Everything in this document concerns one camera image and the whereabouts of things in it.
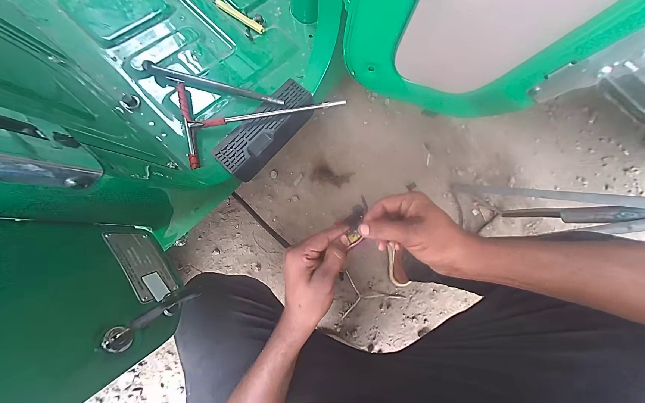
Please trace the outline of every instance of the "black cable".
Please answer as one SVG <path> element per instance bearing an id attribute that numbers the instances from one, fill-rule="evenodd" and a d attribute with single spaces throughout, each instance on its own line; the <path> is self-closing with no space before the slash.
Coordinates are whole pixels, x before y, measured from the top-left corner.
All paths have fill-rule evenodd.
<path id="1" fill-rule="evenodd" d="M 236 201 L 240 203 L 241 206 L 243 206 L 245 211 L 247 211 L 248 214 L 253 216 L 255 221 L 257 221 L 258 224 L 260 224 L 260 226 L 263 227 L 263 229 L 265 229 L 268 232 L 268 234 L 270 234 L 270 236 L 275 238 L 275 240 L 282 247 L 285 247 L 285 248 L 290 247 L 290 243 L 286 241 L 285 238 L 281 237 L 280 234 L 275 232 L 275 230 L 270 225 L 268 225 L 268 223 L 265 222 L 265 220 L 261 216 L 259 216 L 258 213 L 255 212 L 255 210 L 250 206 L 250 204 L 248 204 L 245 200 L 243 200 L 243 198 L 240 197 L 240 195 L 235 191 L 233 192 L 233 199 L 236 199 Z"/>

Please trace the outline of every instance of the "hand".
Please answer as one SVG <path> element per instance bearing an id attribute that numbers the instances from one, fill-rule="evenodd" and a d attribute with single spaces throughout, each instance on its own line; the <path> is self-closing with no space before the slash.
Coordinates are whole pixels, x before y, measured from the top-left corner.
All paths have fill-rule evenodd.
<path id="1" fill-rule="evenodd" d="M 347 227 L 328 229 L 285 252 L 283 318 L 293 328 L 308 332 L 306 338 L 333 304 L 335 279 L 347 257 L 341 240 L 347 230 Z"/>
<path id="2" fill-rule="evenodd" d="M 363 218 L 359 233 L 378 241 L 380 250 L 388 243 L 406 248 L 433 270 L 456 277 L 477 237 L 462 230 L 452 218 L 424 193 L 414 191 L 385 197 Z"/>

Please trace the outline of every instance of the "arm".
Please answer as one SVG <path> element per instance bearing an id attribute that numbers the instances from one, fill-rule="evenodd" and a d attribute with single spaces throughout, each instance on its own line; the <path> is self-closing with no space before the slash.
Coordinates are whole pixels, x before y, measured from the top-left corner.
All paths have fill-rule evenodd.
<path id="1" fill-rule="evenodd" d="M 481 238 L 421 193 L 385 198 L 360 232 L 445 275 L 523 288 L 645 324 L 645 243 Z"/>
<path id="2" fill-rule="evenodd" d="M 476 279 L 534 291 L 645 324 L 645 243 L 487 239 L 460 262 Z"/>
<path id="3" fill-rule="evenodd" d="M 313 235 L 285 253 L 285 308 L 263 351 L 229 402 L 282 402 L 300 349 L 333 304 L 335 277 L 347 251 L 347 228 Z"/>
<path id="4" fill-rule="evenodd" d="M 309 337 L 309 333 L 299 330 L 283 313 L 263 351 L 228 398 L 229 402 L 285 400 L 297 354 Z"/>

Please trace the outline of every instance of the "rubber mat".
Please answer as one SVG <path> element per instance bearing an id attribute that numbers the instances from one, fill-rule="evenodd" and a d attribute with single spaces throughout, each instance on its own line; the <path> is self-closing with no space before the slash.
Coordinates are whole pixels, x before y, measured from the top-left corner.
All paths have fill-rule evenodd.
<path id="1" fill-rule="evenodd" d="M 272 96 L 285 106 L 263 104 L 255 112 L 290 109 L 312 105 L 312 94 L 293 79 L 288 79 Z M 211 151 L 228 172 L 243 182 L 250 181 L 282 149 L 314 111 L 257 118 L 240 124 Z"/>

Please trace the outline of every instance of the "concrete floor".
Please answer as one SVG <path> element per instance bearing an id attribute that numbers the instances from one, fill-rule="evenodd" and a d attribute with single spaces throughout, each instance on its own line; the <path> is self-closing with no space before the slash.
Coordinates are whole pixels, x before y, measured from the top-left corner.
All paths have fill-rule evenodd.
<path id="1" fill-rule="evenodd" d="M 422 113 L 413 105 L 367 93 L 352 79 L 345 80 L 330 99 L 346 99 L 349 104 L 316 114 L 253 181 L 238 189 L 291 243 L 343 219 L 361 194 L 372 203 L 404 192 L 412 183 L 458 221 L 461 211 L 469 230 L 479 229 L 488 212 L 468 197 L 460 197 L 458 208 L 449 193 L 452 183 L 645 196 L 645 128 L 594 89 L 519 113 L 475 119 Z M 315 175 L 321 169 L 332 171 L 334 180 Z M 498 197 L 492 202 L 503 208 L 549 205 Z M 481 234 L 539 234 L 562 228 L 550 219 L 496 219 Z M 635 237 L 645 239 L 645 234 Z M 188 243 L 172 248 L 169 256 L 186 280 L 205 271 L 246 274 L 263 281 L 282 299 L 282 252 L 230 199 L 193 228 Z M 320 327 L 370 352 L 402 349 L 479 300 L 445 285 L 396 289 L 387 278 L 385 254 L 372 243 L 350 253 L 348 273 L 338 280 L 335 303 Z M 351 279 L 369 298 L 343 320 L 357 298 Z M 114 381 L 113 387 L 90 401 L 135 402 L 147 397 L 184 401 L 174 352 L 172 342 L 166 343 L 144 360 L 145 365 L 134 367 L 138 378 Z M 129 397 L 120 392 L 134 384 L 142 385 L 140 394 Z"/>

